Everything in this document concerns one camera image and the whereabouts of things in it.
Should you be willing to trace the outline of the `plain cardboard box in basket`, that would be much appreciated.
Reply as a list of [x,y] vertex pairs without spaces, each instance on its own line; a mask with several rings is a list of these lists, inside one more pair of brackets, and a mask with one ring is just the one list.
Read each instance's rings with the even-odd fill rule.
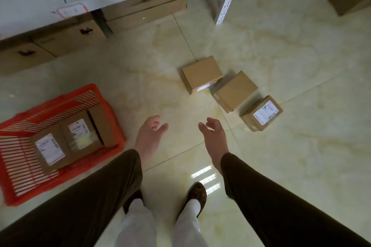
[[116,146],[118,142],[103,106],[101,104],[95,105],[87,109],[87,112],[101,144],[105,147]]

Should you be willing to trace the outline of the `small cardboard box large label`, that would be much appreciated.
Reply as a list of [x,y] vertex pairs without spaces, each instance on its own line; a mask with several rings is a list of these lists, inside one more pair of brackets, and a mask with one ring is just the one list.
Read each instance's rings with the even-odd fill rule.
[[283,109],[271,95],[259,99],[240,118],[252,132],[265,130]]

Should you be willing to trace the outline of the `person's right hand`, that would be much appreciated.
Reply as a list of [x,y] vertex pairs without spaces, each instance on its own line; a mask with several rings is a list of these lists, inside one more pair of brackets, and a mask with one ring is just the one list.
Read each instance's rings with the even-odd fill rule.
[[210,130],[204,143],[208,154],[213,161],[220,160],[222,156],[229,152],[225,131],[218,119],[208,117],[205,125]]

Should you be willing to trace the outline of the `red plastic basket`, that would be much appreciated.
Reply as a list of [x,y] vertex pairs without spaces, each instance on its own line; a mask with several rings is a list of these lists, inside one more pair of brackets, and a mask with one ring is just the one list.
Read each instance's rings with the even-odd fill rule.
[[[101,105],[112,146],[103,146],[77,161],[44,173],[31,138],[73,115]],[[7,206],[19,206],[123,151],[127,139],[111,105],[95,84],[60,95],[0,123],[0,188]]]

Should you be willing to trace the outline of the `person's left leg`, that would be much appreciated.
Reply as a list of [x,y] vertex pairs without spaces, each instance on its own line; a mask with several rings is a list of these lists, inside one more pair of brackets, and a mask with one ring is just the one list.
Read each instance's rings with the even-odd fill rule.
[[157,231],[151,211],[142,199],[134,199],[122,222],[114,247],[156,247]]

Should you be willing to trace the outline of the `person's right forearm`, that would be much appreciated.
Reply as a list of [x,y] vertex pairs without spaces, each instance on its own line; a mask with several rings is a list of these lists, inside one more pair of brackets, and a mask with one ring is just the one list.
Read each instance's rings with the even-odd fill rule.
[[229,152],[211,154],[225,192],[265,247],[371,247],[371,243]]

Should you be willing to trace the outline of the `person's brown shoe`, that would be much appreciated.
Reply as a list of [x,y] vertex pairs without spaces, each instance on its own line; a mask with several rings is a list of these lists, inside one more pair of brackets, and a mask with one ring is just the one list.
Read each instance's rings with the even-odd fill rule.
[[138,189],[137,191],[135,191],[130,197],[128,197],[128,199],[123,204],[123,210],[124,210],[125,215],[127,215],[129,211],[129,207],[132,204],[132,202],[137,199],[140,199],[142,201],[142,204],[144,204],[141,189]]
[[180,214],[184,211],[186,205],[191,201],[191,200],[197,200],[197,202],[200,204],[200,209],[199,212],[197,213],[197,218],[203,211],[206,201],[207,201],[207,192],[205,187],[201,182],[195,182],[189,189],[185,202],[183,204],[182,209],[180,210],[177,218],[179,218]]

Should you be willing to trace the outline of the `flat taped cardboard box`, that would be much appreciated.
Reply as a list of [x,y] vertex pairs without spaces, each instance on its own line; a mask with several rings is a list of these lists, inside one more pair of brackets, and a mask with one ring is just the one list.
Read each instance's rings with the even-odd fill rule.
[[159,20],[187,8],[187,0],[174,0],[143,11],[108,20],[106,24],[113,33],[135,28]]
[[114,20],[175,0],[125,0],[102,8],[106,20]]

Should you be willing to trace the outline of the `person's left hand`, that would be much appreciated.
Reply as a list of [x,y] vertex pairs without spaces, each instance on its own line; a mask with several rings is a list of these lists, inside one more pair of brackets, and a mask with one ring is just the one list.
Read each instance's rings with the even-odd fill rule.
[[148,117],[140,127],[133,149],[141,159],[150,158],[159,148],[162,138],[157,136],[157,129],[162,125],[160,115]]

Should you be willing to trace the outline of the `person's leg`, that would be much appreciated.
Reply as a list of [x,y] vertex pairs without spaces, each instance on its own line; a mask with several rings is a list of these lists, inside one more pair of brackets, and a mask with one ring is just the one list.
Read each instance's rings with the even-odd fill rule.
[[156,247],[157,231],[151,211],[142,199],[134,199],[122,222],[114,247]]
[[189,200],[175,222],[173,247],[208,247],[200,231],[197,218],[201,204],[197,199]]

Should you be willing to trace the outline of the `person's left forearm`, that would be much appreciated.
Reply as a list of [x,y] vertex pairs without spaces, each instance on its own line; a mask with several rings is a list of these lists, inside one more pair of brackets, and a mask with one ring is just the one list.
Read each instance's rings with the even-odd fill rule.
[[0,231],[0,247],[94,247],[141,183],[140,156],[127,150]]

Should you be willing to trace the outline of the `person's left brown shoe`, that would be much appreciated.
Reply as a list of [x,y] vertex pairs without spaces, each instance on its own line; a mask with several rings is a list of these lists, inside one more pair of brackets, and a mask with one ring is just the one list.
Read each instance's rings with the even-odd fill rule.
[[141,189],[138,189],[137,191],[135,191],[130,197],[128,197],[128,199],[123,204],[123,210],[124,210],[125,215],[127,215],[129,211],[129,207],[132,204],[132,202],[137,199],[140,199],[142,201],[142,204],[144,204]]

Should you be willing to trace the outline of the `red-bordered shelf tag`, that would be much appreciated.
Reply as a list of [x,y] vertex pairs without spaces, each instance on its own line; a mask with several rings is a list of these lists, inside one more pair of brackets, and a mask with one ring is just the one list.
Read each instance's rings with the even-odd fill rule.
[[82,3],[75,3],[56,10],[56,13],[63,19],[69,19],[75,16],[86,14],[88,12],[87,7]]

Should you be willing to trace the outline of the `cardboard box with white label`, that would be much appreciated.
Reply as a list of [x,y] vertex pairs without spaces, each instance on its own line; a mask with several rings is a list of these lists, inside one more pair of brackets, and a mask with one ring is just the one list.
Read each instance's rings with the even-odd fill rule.
[[77,161],[59,125],[53,125],[30,137],[44,174]]

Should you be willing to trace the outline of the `person's right leg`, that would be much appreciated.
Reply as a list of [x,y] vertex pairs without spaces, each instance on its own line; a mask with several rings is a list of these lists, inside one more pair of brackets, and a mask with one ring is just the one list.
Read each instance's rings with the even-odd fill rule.
[[201,204],[197,199],[189,200],[175,222],[173,247],[208,247],[200,231],[197,218]]

